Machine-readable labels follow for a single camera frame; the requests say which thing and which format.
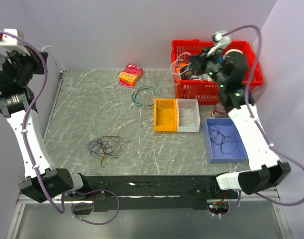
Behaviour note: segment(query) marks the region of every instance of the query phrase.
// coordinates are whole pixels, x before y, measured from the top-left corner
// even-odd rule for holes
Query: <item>yellow container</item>
[[[176,99],[154,100],[154,131],[176,132],[177,106]]]

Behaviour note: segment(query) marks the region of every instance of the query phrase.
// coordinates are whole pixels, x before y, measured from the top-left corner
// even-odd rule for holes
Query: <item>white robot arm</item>
[[[219,100],[234,122],[245,146],[250,170],[228,172],[216,176],[220,190],[241,190],[252,194],[277,186],[290,172],[290,165],[282,163],[279,156],[270,149],[256,122],[257,108],[249,94],[245,103],[245,86],[242,84],[247,72],[246,58],[239,52],[229,53],[221,61],[219,55],[231,43],[227,31],[218,31],[213,36],[214,45],[204,48],[200,54],[189,56],[192,74],[208,74],[219,87]]]
[[[23,34],[16,29],[5,29],[4,31],[23,37]],[[67,191],[81,191],[82,188],[87,191],[83,175],[71,175],[67,169],[55,167],[43,142],[35,106],[29,112],[24,132],[36,161],[36,165],[33,166],[24,144],[22,123],[26,110],[34,99],[34,95],[27,85],[33,74],[44,74],[44,70],[40,58],[15,38],[0,34],[0,46],[7,51],[6,57],[0,55],[0,113],[6,117],[13,129],[21,150],[26,179],[19,185],[21,192],[37,202],[46,200],[37,180],[36,167],[39,169],[43,184],[51,197]],[[44,60],[47,59],[47,53],[41,53],[41,55]]]

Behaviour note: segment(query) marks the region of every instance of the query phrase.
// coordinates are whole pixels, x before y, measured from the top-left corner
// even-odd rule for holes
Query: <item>white box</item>
[[[199,132],[201,117],[198,100],[176,99],[177,132]]]

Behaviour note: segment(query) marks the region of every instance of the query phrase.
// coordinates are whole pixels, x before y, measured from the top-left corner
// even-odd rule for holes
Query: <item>blue box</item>
[[[203,127],[207,144],[208,161],[210,163],[242,163],[248,160],[245,146],[231,119],[206,119]],[[218,143],[222,142],[223,136],[213,131],[213,129],[216,129],[215,127],[218,127],[225,137],[232,136],[232,138],[225,138],[225,143],[222,146],[216,145],[210,139],[209,133],[211,133],[213,140],[217,137],[216,142]]]

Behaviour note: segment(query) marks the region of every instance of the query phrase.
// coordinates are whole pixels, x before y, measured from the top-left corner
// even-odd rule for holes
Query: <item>black metal bar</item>
[[[206,210],[208,199],[220,200],[225,194],[227,199],[238,197],[233,190],[222,191],[217,188],[214,177],[208,175],[101,175],[85,176],[85,179],[92,190],[108,189],[116,193],[122,210],[165,208]],[[116,206],[116,199],[112,195],[98,193],[94,211],[115,210]]]

